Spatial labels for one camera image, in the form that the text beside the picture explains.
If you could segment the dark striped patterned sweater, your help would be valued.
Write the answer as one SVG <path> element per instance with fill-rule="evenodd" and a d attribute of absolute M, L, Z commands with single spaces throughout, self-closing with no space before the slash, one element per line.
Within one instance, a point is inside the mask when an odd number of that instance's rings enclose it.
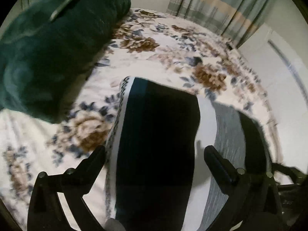
<path fill-rule="evenodd" d="M 234 107 L 138 77 L 120 90 L 107 142 L 106 226 L 207 230 L 228 199 L 204 161 L 207 146 L 235 168 L 270 170 L 261 126 Z"/>

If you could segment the white wardrobe door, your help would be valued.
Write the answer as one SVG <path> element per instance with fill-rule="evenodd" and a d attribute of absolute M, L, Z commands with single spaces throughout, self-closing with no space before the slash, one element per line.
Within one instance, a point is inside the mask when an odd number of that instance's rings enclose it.
<path fill-rule="evenodd" d="M 239 51 L 266 91 L 283 162 L 307 172 L 307 68 L 292 47 L 267 24 Z"/>

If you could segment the dark green pillow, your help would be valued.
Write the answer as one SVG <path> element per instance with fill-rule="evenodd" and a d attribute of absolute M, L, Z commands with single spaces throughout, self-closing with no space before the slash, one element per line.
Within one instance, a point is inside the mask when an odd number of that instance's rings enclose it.
<path fill-rule="evenodd" d="M 1 38 L 1 109 L 58 123 L 131 0 L 39 0 Z"/>

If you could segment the floral fleece bed blanket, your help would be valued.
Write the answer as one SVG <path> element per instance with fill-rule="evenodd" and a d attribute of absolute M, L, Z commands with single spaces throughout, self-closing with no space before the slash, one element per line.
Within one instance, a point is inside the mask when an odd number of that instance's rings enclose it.
<path fill-rule="evenodd" d="M 76 166 L 106 139 L 127 76 L 241 110 L 260 123 L 271 156 L 277 157 L 267 95 L 232 42 L 185 19 L 135 8 L 115 30 L 61 123 L 1 111 L 1 200 L 22 230 L 37 174 Z"/>

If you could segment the striped green window curtain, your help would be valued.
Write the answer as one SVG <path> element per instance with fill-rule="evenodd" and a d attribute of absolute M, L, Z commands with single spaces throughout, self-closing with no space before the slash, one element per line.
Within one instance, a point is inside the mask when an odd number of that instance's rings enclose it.
<path fill-rule="evenodd" d="M 170 0 L 167 13 L 242 45 L 263 23 L 274 0 Z"/>

